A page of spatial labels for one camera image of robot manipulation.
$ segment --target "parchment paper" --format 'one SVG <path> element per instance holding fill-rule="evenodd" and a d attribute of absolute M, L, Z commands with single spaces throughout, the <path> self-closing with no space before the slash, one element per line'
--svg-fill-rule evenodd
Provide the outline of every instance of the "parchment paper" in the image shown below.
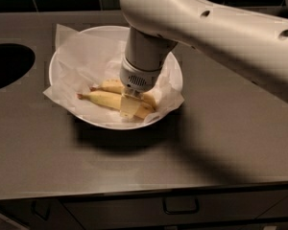
<path fill-rule="evenodd" d="M 182 78 L 176 78 L 180 69 L 168 58 L 156 86 L 151 90 L 157 103 L 156 113 L 148 115 L 145 120 L 122 118 L 119 111 L 78 100 L 77 93 L 88 93 L 89 87 L 96 87 L 104 80 L 119 79 L 126 40 L 77 32 L 58 25 L 56 52 L 50 65 L 52 85 L 44 94 L 78 118 L 95 126 L 112 129 L 144 127 L 179 108 L 183 97 L 175 86 L 182 85 Z"/>

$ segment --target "stainless steel counter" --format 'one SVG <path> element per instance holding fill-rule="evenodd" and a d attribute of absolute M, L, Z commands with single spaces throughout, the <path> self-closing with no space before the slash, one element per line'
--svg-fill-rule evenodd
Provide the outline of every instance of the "stainless steel counter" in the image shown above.
<path fill-rule="evenodd" d="M 288 104 L 189 47 L 175 49 L 185 103 L 155 125 L 102 129 L 49 101 L 58 23 L 127 25 L 120 11 L 0 14 L 0 43 L 36 53 L 0 89 L 0 199 L 288 181 Z"/>

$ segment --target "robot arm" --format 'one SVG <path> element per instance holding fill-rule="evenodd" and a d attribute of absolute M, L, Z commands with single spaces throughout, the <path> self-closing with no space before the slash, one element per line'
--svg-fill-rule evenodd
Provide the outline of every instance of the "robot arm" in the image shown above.
<path fill-rule="evenodd" d="M 206 0 L 120 0 L 131 32 L 121 80 L 153 88 L 177 42 L 197 48 L 288 102 L 288 19 Z"/>

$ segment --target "peeled banana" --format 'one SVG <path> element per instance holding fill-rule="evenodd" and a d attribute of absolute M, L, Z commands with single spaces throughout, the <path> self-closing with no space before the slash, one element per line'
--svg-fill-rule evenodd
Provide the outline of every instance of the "peeled banana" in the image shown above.
<path fill-rule="evenodd" d="M 107 92 L 122 94 L 124 89 L 123 83 L 119 79 L 104 80 L 99 87 L 91 88 L 92 91 L 101 89 Z M 156 100 L 151 92 L 145 92 L 141 95 L 141 100 L 156 109 Z"/>
<path fill-rule="evenodd" d="M 122 95 L 117 93 L 95 90 L 88 94 L 78 94 L 78 98 L 80 100 L 89 100 L 94 104 L 102 105 L 116 110 L 121 109 Z M 145 119 L 147 115 L 155 112 L 155 110 L 149 104 L 143 101 L 139 100 L 138 102 L 131 102 L 131 104 L 136 105 L 137 110 L 134 113 L 134 116 L 138 118 Z"/>

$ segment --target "cabinet drawer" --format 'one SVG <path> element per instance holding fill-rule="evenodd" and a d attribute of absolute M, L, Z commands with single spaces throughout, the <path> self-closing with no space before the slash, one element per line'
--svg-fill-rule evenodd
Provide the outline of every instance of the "cabinet drawer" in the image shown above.
<path fill-rule="evenodd" d="M 287 195 L 288 191 L 193 195 L 188 198 L 194 198 L 197 206 L 190 202 L 186 203 L 186 210 L 183 205 L 175 210 L 175 205 L 171 205 L 176 214 L 166 211 L 164 197 L 73 201 L 64 206 L 86 230 L 110 229 L 255 219 Z M 187 201 L 185 196 L 174 201 L 180 199 Z"/>
<path fill-rule="evenodd" d="M 241 230 L 242 229 L 242 225 L 241 226 L 217 226 L 217 227 L 192 227 L 192 228 L 183 228 L 183 230 Z"/>
<path fill-rule="evenodd" d="M 288 217 L 288 196 L 281 200 L 276 206 L 271 208 L 265 214 L 260 216 L 261 219 L 286 218 Z"/>
<path fill-rule="evenodd" d="M 0 201 L 0 212 L 33 230 L 81 230 L 81 225 L 55 199 Z"/>
<path fill-rule="evenodd" d="M 275 223 L 263 223 L 263 224 L 254 224 L 254 225 L 247 225 L 240 230 L 288 230 L 288 222 L 275 222 Z"/>

